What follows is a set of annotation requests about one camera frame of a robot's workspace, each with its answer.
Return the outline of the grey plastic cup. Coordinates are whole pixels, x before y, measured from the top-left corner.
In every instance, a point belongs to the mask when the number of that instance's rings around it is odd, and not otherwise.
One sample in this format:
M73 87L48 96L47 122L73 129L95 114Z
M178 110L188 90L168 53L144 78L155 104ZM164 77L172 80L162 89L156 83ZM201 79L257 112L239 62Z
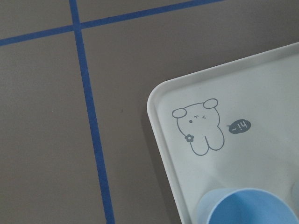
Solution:
M299 181L295 181L292 189L291 189L291 196L293 201L297 201L299 199Z

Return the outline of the cream rabbit print tray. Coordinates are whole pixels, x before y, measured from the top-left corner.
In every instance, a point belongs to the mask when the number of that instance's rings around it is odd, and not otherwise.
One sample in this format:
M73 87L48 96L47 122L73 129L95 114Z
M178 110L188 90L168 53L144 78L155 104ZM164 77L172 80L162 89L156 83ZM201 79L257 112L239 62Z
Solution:
M174 110L216 99L219 150L193 151ZM147 113L181 222L197 222L201 197L218 188L258 188L295 213L299 180L299 45L297 43L165 81L149 95Z

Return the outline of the blue plastic cup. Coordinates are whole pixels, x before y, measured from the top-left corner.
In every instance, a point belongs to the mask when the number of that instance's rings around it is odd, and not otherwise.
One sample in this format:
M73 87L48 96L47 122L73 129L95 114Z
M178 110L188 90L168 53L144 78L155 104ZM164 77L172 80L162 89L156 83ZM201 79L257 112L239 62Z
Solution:
M297 224L294 211L278 196L255 188L213 189L200 199L197 224Z

